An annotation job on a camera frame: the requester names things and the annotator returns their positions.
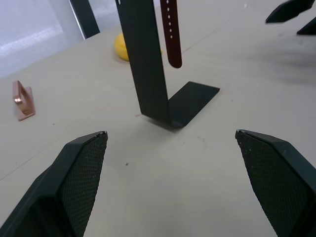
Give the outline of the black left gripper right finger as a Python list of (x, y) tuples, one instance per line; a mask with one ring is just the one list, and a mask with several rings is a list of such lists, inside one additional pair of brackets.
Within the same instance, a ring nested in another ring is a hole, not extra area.
[(252, 189), (279, 237), (316, 235), (316, 169), (287, 141), (237, 130)]

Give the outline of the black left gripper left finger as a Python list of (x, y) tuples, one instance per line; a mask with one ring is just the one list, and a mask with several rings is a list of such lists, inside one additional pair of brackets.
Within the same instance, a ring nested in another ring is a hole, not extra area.
[(99, 187), (108, 134), (67, 143), (0, 228), (2, 237), (81, 237)]

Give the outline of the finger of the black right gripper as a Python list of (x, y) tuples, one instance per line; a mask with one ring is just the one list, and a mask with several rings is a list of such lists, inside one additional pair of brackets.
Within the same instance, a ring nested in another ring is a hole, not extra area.
[(284, 23), (311, 9), (314, 2), (315, 0), (288, 0), (272, 11), (265, 23)]
[(300, 29), (297, 35), (316, 35), (316, 18)]

